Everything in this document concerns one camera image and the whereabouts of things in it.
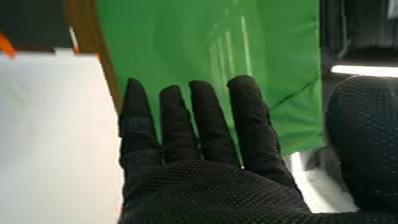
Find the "finger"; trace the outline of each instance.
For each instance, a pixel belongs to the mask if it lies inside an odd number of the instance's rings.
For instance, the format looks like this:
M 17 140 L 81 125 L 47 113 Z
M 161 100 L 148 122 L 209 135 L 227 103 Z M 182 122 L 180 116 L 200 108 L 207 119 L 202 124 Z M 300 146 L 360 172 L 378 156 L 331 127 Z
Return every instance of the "finger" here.
M 138 176 L 145 168 L 161 164 L 161 148 L 156 141 L 152 115 L 143 87 L 134 79 L 127 81 L 124 105 L 118 116 L 120 166 L 125 175 Z
M 202 81 L 189 82 L 191 107 L 204 159 L 239 166 L 234 143 L 214 91 Z
M 250 76 L 239 76 L 227 86 L 244 169 L 294 187 L 255 81 Z
M 189 112 L 177 86 L 164 88 L 159 93 L 159 111 L 164 162 L 198 159 Z

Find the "green fabric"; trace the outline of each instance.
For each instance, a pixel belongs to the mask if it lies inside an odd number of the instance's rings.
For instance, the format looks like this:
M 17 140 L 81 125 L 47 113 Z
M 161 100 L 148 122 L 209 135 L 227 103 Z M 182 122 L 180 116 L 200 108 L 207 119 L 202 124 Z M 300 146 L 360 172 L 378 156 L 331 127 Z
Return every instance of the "green fabric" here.
M 315 149 L 321 138 L 317 0 L 97 0 L 106 45 L 124 88 L 157 92 L 188 81 L 212 84 L 227 114 L 225 82 L 255 77 L 269 106 L 282 154 Z

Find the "orange object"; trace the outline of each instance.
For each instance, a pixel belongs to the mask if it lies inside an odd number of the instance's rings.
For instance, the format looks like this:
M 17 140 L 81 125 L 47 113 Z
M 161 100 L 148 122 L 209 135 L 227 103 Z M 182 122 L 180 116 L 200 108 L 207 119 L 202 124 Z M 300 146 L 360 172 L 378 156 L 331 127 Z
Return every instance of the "orange object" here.
M 8 58 L 15 57 L 15 49 L 12 48 L 12 44 L 1 33 L 0 33 L 0 51 L 3 51 Z

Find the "gloved hand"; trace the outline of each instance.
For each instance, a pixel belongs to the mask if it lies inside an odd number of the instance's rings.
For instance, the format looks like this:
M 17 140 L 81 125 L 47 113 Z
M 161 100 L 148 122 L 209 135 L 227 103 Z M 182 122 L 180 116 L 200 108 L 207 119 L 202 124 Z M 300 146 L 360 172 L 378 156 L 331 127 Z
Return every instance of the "gloved hand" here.
M 179 88 L 159 93 L 159 145 L 143 88 L 129 80 L 118 118 L 125 180 L 118 223 L 398 223 L 398 217 L 379 213 L 310 214 L 253 79 L 241 76 L 227 86 L 243 168 L 209 84 L 189 83 L 198 141 Z

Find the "black mesh fabric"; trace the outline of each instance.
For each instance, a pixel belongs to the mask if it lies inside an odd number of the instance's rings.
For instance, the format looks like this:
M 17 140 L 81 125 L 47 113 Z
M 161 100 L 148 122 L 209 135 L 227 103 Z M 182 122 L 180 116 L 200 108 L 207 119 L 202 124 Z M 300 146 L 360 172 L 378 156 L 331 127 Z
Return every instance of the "black mesh fabric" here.
M 335 89 L 326 117 L 356 205 L 398 212 L 398 79 L 349 78 Z
M 189 83 L 198 142 L 177 87 L 159 94 L 159 147 L 145 93 L 129 80 L 120 113 L 120 224 L 395 224 L 394 214 L 312 214 L 284 162 L 268 109 L 248 76 L 228 82 L 243 167 L 211 86 Z

